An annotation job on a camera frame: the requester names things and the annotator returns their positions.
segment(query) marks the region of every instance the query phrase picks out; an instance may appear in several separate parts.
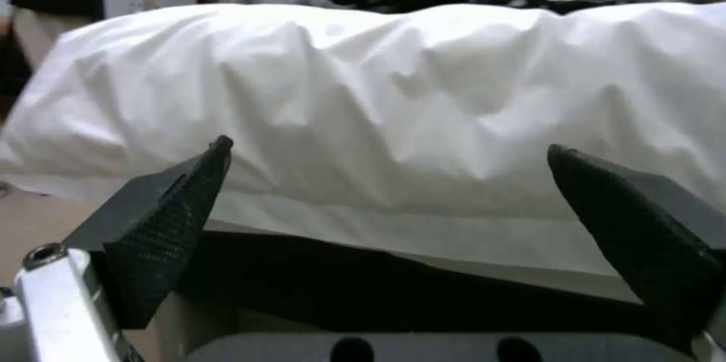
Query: white cloth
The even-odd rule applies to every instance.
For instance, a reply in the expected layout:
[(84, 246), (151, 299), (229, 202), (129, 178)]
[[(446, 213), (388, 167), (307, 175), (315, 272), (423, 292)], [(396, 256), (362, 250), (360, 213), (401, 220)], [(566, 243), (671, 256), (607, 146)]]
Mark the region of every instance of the white cloth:
[(558, 192), (560, 143), (726, 210), (726, 5), (558, 16), (209, 5), (65, 34), (0, 178), (83, 201), (233, 138), (213, 218), (451, 261), (614, 276)]

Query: textured rubber pad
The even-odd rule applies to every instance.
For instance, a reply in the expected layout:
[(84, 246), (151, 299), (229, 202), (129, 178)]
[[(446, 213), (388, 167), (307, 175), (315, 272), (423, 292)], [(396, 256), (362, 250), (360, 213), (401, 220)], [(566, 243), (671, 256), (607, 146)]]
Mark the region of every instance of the textured rubber pad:
[[(715, 210), (664, 176), (559, 145), (548, 159), (563, 196), (646, 307), (678, 336), (702, 331), (723, 290), (723, 266), (692, 225), (678, 218), (698, 220), (697, 212), (708, 212), (703, 218), (713, 220)], [(723, 233), (726, 222), (713, 227)]]
[(142, 329), (192, 256), (229, 168), (220, 137), (203, 155), (129, 181), (65, 243), (91, 253), (122, 329)]

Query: screw hole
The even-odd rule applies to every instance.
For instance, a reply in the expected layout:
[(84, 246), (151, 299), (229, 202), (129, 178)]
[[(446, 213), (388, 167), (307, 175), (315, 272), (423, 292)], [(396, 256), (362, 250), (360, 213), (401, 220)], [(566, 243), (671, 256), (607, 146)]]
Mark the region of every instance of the screw hole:
[(344, 338), (330, 352), (330, 362), (373, 362), (373, 347), (360, 338)]
[(62, 246), (60, 244), (47, 244), (45, 246), (39, 247), (37, 250), (33, 251), (31, 253), (30, 260), (33, 262), (43, 262), (49, 258), (52, 258), (53, 256), (57, 256), (58, 254), (61, 254), (63, 252)]
[(499, 362), (542, 362), (542, 355), (533, 344), (521, 338), (506, 338), (497, 346)]
[(44, 266), (54, 262), (59, 258), (65, 257), (65, 246), (61, 243), (50, 243), (35, 248), (23, 259), (23, 267), (27, 270), (33, 270), (37, 267)]

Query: silver metal part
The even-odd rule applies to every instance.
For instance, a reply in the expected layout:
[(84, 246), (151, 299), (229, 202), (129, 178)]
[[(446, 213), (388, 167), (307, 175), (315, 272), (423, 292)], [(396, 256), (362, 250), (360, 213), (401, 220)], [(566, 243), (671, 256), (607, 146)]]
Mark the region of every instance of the silver metal part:
[[(55, 256), (60, 252), (46, 253)], [(52, 262), (44, 258), (41, 256), (44, 264), (39, 267), (31, 259), (31, 268), (21, 271), (15, 279), (15, 290), (28, 321), (33, 360), (119, 360), (114, 342), (125, 341), (113, 326), (111, 314), (102, 318), (96, 312), (94, 300), (101, 303), (102, 292), (98, 280), (89, 274), (92, 269), (88, 253), (71, 250), (70, 256), (59, 254)], [(96, 286), (88, 287), (89, 282)]]
[(721, 349), (726, 349), (726, 292), (721, 295), (706, 331)]
[(693, 339), (691, 347), (698, 362), (726, 362), (726, 352), (707, 332)]
[(30, 359), (23, 306), (17, 297), (5, 298), (5, 305), (0, 310), (0, 360), (27, 362)]

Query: hole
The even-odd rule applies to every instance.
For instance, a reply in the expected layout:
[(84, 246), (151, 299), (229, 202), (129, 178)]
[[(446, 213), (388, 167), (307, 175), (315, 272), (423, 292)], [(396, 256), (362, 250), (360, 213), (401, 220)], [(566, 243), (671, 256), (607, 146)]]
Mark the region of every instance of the hole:
[(31, 253), (31, 261), (32, 262), (43, 262), (49, 258), (52, 258), (53, 256), (57, 256), (58, 254), (61, 254), (63, 251), (62, 246), (60, 244), (47, 244), (46, 246), (42, 246), (38, 248), (36, 251), (33, 251)]
[(373, 347), (360, 338), (344, 338), (332, 347), (330, 362), (373, 362)]
[(497, 346), (499, 362), (542, 362), (537, 348), (521, 338), (506, 338)]

